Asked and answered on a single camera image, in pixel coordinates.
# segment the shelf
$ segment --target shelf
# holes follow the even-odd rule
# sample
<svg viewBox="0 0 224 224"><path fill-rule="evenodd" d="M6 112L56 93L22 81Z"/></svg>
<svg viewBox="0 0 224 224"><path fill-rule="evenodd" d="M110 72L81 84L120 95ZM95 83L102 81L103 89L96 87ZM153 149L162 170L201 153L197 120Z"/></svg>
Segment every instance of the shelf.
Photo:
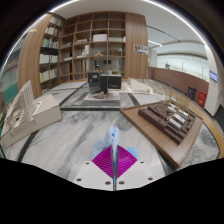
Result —
<svg viewBox="0 0 224 224"><path fill-rule="evenodd" d="M77 23L76 28L75 28L75 32L87 31L87 30L90 30L90 28L91 28L91 21Z"/></svg>
<svg viewBox="0 0 224 224"><path fill-rule="evenodd" d="M68 74L65 74L65 75L60 75L60 76L58 76L58 78L63 78L63 77L70 76L70 75L72 75L72 73L68 73Z"/></svg>
<svg viewBox="0 0 224 224"><path fill-rule="evenodd" d="M75 49L84 49L85 45L89 45L89 42L87 43L82 43L82 44L75 44L73 45Z"/></svg>
<svg viewBox="0 0 224 224"><path fill-rule="evenodd" d="M40 84L46 84L46 82L49 82L51 81L50 79L46 80L46 81L43 81L43 82L40 82Z"/></svg>
<svg viewBox="0 0 224 224"><path fill-rule="evenodd" d="M99 12L99 13L94 13L93 15L93 20L102 20L102 19L108 19L108 18L109 18L108 12Z"/></svg>
<svg viewBox="0 0 224 224"><path fill-rule="evenodd" d="M108 55L108 58L125 58L125 56Z"/></svg>
<svg viewBox="0 0 224 224"><path fill-rule="evenodd" d="M74 61L78 61L78 60L86 60L89 59L90 57L83 57L83 58L73 58Z"/></svg>
<svg viewBox="0 0 224 224"><path fill-rule="evenodd" d="M61 39L68 38L68 37L71 37L71 36L74 36L74 33L68 34L68 35L64 35L64 36L61 37Z"/></svg>
<svg viewBox="0 0 224 224"><path fill-rule="evenodd" d="M91 22L92 22L92 20L87 20L87 21L77 22L77 25L78 25L78 24L84 24L84 23L91 23Z"/></svg>
<svg viewBox="0 0 224 224"><path fill-rule="evenodd" d="M92 19L93 19L93 14L86 14L86 15L79 16L77 22L88 22L88 21L92 21Z"/></svg>
<svg viewBox="0 0 224 224"><path fill-rule="evenodd" d="M96 33L96 32L107 32L109 28L102 28L102 29L92 29L92 32Z"/></svg>
<svg viewBox="0 0 224 224"><path fill-rule="evenodd" d="M51 22L49 22L48 26L55 26L55 27L61 28L61 29L63 28L63 27L61 27L61 26L59 26L59 25L57 25L55 23L51 23Z"/></svg>
<svg viewBox="0 0 224 224"><path fill-rule="evenodd" d="M107 41L90 42L91 48L107 48Z"/></svg>
<svg viewBox="0 0 224 224"><path fill-rule="evenodd" d="M121 41L108 41L108 43L126 44L126 42L121 42Z"/></svg>
<svg viewBox="0 0 224 224"><path fill-rule="evenodd" d="M125 20L125 13L111 12L110 13L110 19L121 19L121 20Z"/></svg>
<svg viewBox="0 0 224 224"><path fill-rule="evenodd" d="M78 32L75 32L75 34L82 34L82 33L86 33L86 32L90 32L90 30L82 30L82 31L78 31Z"/></svg>
<svg viewBox="0 0 224 224"><path fill-rule="evenodd" d="M64 64L64 63L66 63L66 62L72 62L72 59L67 60L67 61L59 61L59 64Z"/></svg>
<svg viewBox="0 0 224 224"><path fill-rule="evenodd" d="M78 19L77 16L67 19L64 27L75 25L77 23L77 19Z"/></svg>
<svg viewBox="0 0 224 224"><path fill-rule="evenodd" d="M105 71L103 71L103 70L93 70L93 71L90 71L90 72L88 72L88 73L91 73L91 72L108 72L107 70L105 70Z"/></svg>
<svg viewBox="0 0 224 224"><path fill-rule="evenodd" d="M95 20L92 23L92 30L108 29L108 20Z"/></svg>
<svg viewBox="0 0 224 224"><path fill-rule="evenodd" d="M49 47L41 47L40 54L52 54L57 55L58 49L57 48L49 48Z"/></svg>
<svg viewBox="0 0 224 224"><path fill-rule="evenodd" d="M109 21L125 22L125 19L109 19Z"/></svg>
<svg viewBox="0 0 224 224"><path fill-rule="evenodd" d="M90 56L90 58L93 58L93 59L95 59L95 58L97 58L97 59L105 59L105 58L107 58L107 55L103 55L103 56Z"/></svg>
<svg viewBox="0 0 224 224"><path fill-rule="evenodd" d="M64 29L69 29L69 28L71 28L71 27L73 27L73 26L75 26L75 25L76 25L76 23L73 23L73 24L64 26L63 28L64 28Z"/></svg>
<svg viewBox="0 0 224 224"><path fill-rule="evenodd" d="M125 31L125 29L109 28L109 31Z"/></svg>
<svg viewBox="0 0 224 224"><path fill-rule="evenodd" d="M60 48L59 50L61 50L61 51L63 51L63 50L71 50L71 48L73 47L73 45L71 45L71 46L67 46L67 47L62 47L62 48Z"/></svg>
<svg viewBox="0 0 224 224"><path fill-rule="evenodd" d="M53 36L53 34L49 34L49 33L44 33L44 36L48 36L48 37L51 37L51 36Z"/></svg>
<svg viewBox="0 0 224 224"><path fill-rule="evenodd" d="M52 79L50 79L50 80L54 80L54 79L57 79L58 78L58 76L57 77L55 77L55 78L52 78Z"/></svg>
<svg viewBox="0 0 224 224"><path fill-rule="evenodd" d="M42 64L39 64L39 67L45 67L45 66L48 66L48 65L50 65L49 62L48 63L42 63Z"/></svg>

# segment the ceiling light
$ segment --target ceiling light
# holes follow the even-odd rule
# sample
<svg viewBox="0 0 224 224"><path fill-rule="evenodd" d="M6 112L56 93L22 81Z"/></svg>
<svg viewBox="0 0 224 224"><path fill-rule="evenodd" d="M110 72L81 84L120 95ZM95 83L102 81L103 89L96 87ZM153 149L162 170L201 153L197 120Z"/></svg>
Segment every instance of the ceiling light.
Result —
<svg viewBox="0 0 224 224"><path fill-rule="evenodd" d="M150 0L142 0L144 2L148 2L150 4L153 4L153 5L156 5L164 10L166 10L167 12L173 14L174 16L176 16L178 19L180 19L182 22L184 22L200 39L201 41L203 42L204 45L207 46L206 42L203 40L203 38L200 36L200 34L186 21L184 20L183 18L181 18L179 15L177 15L176 13L174 13L173 11L171 11L170 9L158 4L158 3L155 3L154 1L150 1Z"/></svg>
<svg viewBox="0 0 224 224"><path fill-rule="evenodd" d="M73 2L78 2L78 1L79 0L73 0L73 1L70 1L70 2L66 2L66 3L61 4L61 5L57 6L56 8L52 9L50 12L55 12L56 10L66 6L66 5L69 5L69 4L73 3Z"/></svg>
<svg viewBox="0 0 224 224"><path fill-rule="evenodd" d="M159 45L160 47L162 47L162 46L163 46L162 44L158 44L158 43L153 42L153 41L151 41L151 40L148 40L148 42L153 43L153 44L157 44L157 45Z"/></svg>

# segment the bookshelf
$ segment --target bookshelf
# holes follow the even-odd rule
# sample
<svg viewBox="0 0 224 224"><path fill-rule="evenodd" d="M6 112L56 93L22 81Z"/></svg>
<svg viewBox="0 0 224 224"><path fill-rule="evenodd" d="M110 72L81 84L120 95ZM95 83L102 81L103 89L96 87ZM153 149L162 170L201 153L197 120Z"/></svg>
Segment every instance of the bookshelf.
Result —
<svg viewBox="0 0 224 224"><path fill-rule="evenodd" d="M96 42L93 39L96 34L106 34L107 38ZM17 89L20 91L31 80L37 98L66 81L87 80L88 72L94 72L97 65L105 72L119 70L123 79L146 78L148 56L134 53L134 44L148 45L144 16L93 12L63 19L49 13L24 39Z"/></svg>
<svg viewBox="0 0 224 224"><path fill-rule="evenodd" d="M88 72L95 71L96 65L101 71L119 69L125 78L125 13L96 12L68 18L62 34L59 49L60 83L87 79ZM107 38L95 42L95 34L106 34ZM83 51L88 54L82 57ZM111 51L121 51L121 55L113 56Z"/></svg>
<svg viewBox="0 0 224 224"><path fill-rule="evenodd" d="M48 23L40 48L39 75L41 94L59 85L58 48L64 19L53 15Z"/></svg>
<svg viewBox="0 0 224 224"><path fill-rule="evenodd" d="M96 42L96 34L106 34L107 38ZM139 77L138 71L140 77L146 78L147 56L133 55L131 51L134 44L147 46L147 40L145 17L141 15L94 12L68 18L59 40L59 81L87 80L88 72L94 72L97 65L105 72L119 70L123 79Z"/></svg>

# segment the marble floor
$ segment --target marble floor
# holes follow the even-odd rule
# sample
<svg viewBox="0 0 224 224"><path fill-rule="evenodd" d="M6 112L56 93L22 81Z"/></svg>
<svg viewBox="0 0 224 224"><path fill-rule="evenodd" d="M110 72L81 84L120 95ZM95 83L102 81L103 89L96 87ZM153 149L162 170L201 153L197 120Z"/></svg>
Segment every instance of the marble floor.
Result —
<svg viewBox="0 0 224 224"><path fill-rule="evenodd" d="M62 84L56 87L56 90L45 93L52 94L57 102L61 103L74 92L60 106L61 109L71 109L71 111L62 110L62 120L39 130L28 146L22 163L37 166L68 181L73 181L82 163L90 160L94 142L104 136L110 126L116 125L120 130L119 145L135 147L139 160L147 163L154 180L165 177L164 165L156 148L119 111L110 111L111 107L102 106L104 111L91 111L93 106L80 106L83 94L88 92L88 83L84 84L85 82L68 83L68 89L64 89L67 84ZM141 105L163 100L163 97L158 95L133 94L133 96ZM129 94L120 93L120 99L120 107L134 106ZM82 111L83 108L88 108L89 111ZM6 158L17 161L28 138L29 136L26 136L7 149L3 147ZM192 150L177 170L215 160L218 154L216 140L203 124Z"/></svg>

